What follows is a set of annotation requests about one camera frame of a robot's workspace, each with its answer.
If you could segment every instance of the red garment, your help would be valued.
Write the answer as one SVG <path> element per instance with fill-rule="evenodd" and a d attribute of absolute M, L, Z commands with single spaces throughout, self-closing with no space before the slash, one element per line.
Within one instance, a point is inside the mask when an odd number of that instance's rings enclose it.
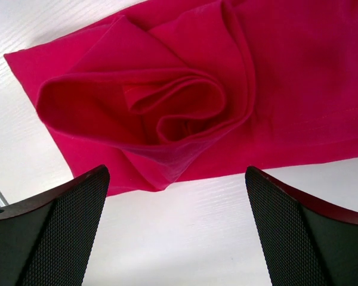
<path fill-rule="evenodd" d="M 109 195 L 358 157 L 358 1 L 149 0 L 5 58 Z"/>

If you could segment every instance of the red cloth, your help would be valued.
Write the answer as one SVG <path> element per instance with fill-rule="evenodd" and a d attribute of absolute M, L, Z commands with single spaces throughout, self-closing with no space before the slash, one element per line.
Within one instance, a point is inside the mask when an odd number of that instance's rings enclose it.
<path fill-rule="evenodd" d="M 109 195 L 358 157 L 358 1 L 149 0 L 5 58 Z"/>

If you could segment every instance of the towel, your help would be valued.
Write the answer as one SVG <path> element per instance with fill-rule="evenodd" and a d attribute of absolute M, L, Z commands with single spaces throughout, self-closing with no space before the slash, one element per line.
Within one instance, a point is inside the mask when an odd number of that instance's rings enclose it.
<path fill-rule="evenodd" d="M 358 1 L 149 0 L 5 59 L 108 195 L 358 157 Z"/>

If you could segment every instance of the crumpled red cloth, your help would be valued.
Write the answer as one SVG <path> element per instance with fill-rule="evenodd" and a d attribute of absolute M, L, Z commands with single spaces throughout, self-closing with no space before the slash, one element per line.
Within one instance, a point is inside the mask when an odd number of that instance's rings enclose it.
<path fill-rule="evenodd" d="M 358 157 L 358 1 L 149 0 L 5 58 L 109 195 Z"/>

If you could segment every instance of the white wooden surface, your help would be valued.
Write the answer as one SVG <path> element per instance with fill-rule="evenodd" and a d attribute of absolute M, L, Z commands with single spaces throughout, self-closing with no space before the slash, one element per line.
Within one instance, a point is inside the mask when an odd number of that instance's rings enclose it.
<path fill-rule="evenodd" d="M 72 175 L 3 53 L 48 42 L 134 2 L 0 1 L 0 190 L 10 203 Z M 269 173 L 358 211 L 358 159 Z M 270 285 L 243 175 L 108 198 L 84 285 Z"/>

